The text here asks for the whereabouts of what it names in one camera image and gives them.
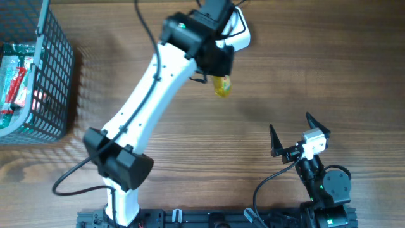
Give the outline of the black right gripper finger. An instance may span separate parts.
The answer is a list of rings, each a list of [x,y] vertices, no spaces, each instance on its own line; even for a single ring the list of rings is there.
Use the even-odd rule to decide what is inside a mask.
[[[270,138],[271,138],[271,155],[273,157],[280,156],[284,152],[282,143],[280,142],[277,133],[272,124],[269,125]]]
[[[324,125],[319,123],[319,121],[317,121],[309,112],[306,112],[306,119],[308,121],[310,129],[319,128],[323,132],[326,139],[330,138],[331,131]]]

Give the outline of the yellow oil bottle silver cap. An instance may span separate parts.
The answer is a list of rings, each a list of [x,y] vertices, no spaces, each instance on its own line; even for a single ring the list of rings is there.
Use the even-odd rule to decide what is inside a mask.
[[[215,94],[219,97],[227,97],[232,91],[232,83],[228,75],[224,77],[212,76]]]

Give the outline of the red Nescafe coffee stick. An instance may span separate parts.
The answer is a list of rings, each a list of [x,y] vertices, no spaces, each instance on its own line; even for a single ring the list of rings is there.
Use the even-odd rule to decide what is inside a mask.
[[[5,99],[5,103],[7,103],[7,104],[12,103],[13,100],[16,98],[16,95],[18,93],[22,80],[24,79],[24,77],[27,73],[27,69],[24,67],[16,67],[16,69],[18,71],[11,80],[9,91],[8,91],[6,99]]]

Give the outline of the green 3M sponge package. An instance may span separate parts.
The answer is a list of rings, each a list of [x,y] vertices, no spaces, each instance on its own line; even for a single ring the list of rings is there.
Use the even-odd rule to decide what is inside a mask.
[[[15,122],[26,104],[28,78],[31,64],[34,62],[35,46],[31,44],[4,44],[1,53],[1,129]],[[12,78],[16,75],[16,67],[24,67],[27,73],[22,80],[16,98],[12,103],[5,103]]]

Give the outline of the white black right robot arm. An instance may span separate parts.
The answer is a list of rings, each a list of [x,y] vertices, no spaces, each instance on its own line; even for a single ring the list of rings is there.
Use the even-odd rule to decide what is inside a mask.
[[[301,140],[285,148],[275,128],[270,125],[271,155],[290,163],[306,188],[310,200],[299,207],[301,227],[347,227],[351,202],[351,173],[341,165],[325,166],[320,153],[328,149],[331,131],[306,113],[309,130]]]

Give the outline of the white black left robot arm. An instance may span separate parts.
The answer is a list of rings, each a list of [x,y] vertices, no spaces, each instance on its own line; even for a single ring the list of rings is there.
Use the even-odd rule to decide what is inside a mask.
[[[214,18],[208,13],[168,17],[156,52],[118,113],[101,130],[89,129],[84,144],[106,187],[106,221],[130,227],[140,212],[139,187],[154,161],[145,155],[149,138],[177,91],[195,73],[228,77],[234,52],[245,48],[250,33],[236,12]]]

